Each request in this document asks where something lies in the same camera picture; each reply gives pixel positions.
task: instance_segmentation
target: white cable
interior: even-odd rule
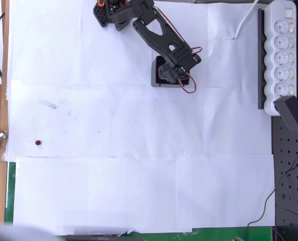
[[[283,236],[280,235],[280,233],[279,233],[276,229],[274,229],[274,231],[281,237],[281,239],[282,239],[283,241],[285,241],[284,238],[283,238]]]
[[[246,13],[245,17],[240,21],[240,24],[238,25],[238,29],[236,31],[235,37],[234,39],[237,39],[237,36],[239,34],[240,28],[243,25],[245,19],[247,18],[247,16],[250,14],[250,12],[253,10],[254,6],[256,5],[256,3],[258,2],[258,0],[255,0],[253,5],[250,7],[250,9],[248,10],[248,12]]]

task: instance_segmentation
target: wooden table edge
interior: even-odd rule
[[[9,0],[2,0],[2,12],[5,13],[4,26],[4,53],[3,74],[1,86],[1,110],[0,131],[8,133],[8,101],[7,91],[7,68],[8,68],[8,40],[9,40]],[[6,186],[7,186],[7,162],[5,162],[5,150],[7,140],[0,140],[0,223],[5,221]]]

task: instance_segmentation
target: white power strip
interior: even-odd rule
[[[264,48],[266,101],[269,115],[279,115],[274,101],[285,95],[295,95],[296,84],[296,6],[291,1],[274,0],[264,11]]]

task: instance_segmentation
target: table surface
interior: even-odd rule
[[[8,35],[9,35],[9,0],[2,1],[2,10],[5,12],[3,19],[4,27],[4,56],[3,73],[7,73],[8,62]],[[6,100],[7,75],[3,74],[1,84],[1,108],[0,108],[0,130],[8,132],[8,102]],[[12,223],[14,219],[14,197],[16,181],[16,164],[3,162],[6,142],[0,143],[0,223]],[[140,237],[142,240],[231,240],[234,236],[245,237],[247,228],[195,228],[191,233],[152,233],[139,234],[131,233],[129,236]],[[271,227],[251,227],[249,230],[249,240],[272,240]]]

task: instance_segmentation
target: pencil mark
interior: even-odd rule
[[[55,104],[53,104],[53,103],[51,103],[51,102],[48,102],[48,101],[46,101],[46,100],[40,100],[39,102],[40,102],[41,104],[45,105],[45,106],[48,106],[48,107],[52,108],[52,109],[56,109],[56,108],[58,108],[57,105],[55,105]]]

